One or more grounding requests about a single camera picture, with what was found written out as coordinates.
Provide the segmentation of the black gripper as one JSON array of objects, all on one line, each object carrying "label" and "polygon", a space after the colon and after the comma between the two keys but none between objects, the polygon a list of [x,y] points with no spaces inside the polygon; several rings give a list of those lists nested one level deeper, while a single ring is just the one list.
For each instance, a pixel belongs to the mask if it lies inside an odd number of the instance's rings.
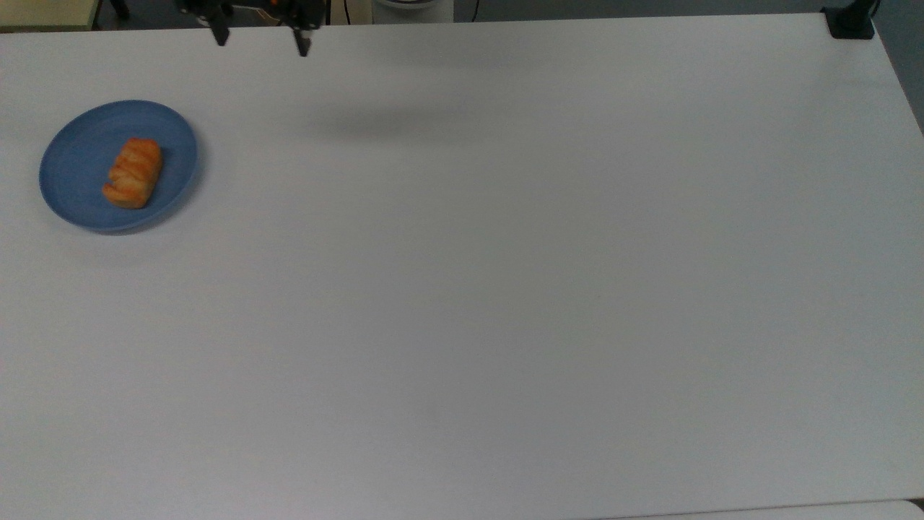
[{"label": "black gripper", "polygon": [[290,27],[298,55],[307,57],[313,32],[328,22],[328,1],[178,1],[176,9],[208,27],[218,46],[229,38],[231,19],[238,11],[266,14],[277,25]]}]

